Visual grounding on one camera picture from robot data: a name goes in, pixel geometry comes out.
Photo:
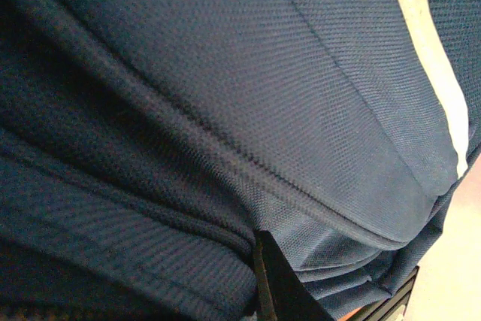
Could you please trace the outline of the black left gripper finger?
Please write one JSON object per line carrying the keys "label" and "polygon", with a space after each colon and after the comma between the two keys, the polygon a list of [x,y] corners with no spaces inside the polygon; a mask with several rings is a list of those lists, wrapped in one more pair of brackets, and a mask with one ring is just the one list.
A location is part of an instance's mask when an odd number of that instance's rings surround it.
{"label": "black left gripper finger", "polygon": [[304,288],[268,231],[256,231],[253,251],[257,279],[257,319],[323,321],[333,317]]}

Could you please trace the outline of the navy blue student backpack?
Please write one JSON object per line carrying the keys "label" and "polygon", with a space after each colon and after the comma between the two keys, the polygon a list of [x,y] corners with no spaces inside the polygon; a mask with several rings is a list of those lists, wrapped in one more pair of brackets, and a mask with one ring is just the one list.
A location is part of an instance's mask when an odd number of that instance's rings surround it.
{"label": "navy blue student backpack", "polygon": [[1,318],[258,320],[256,231],[391,298],[480,154],[480,0],[1,0]]}

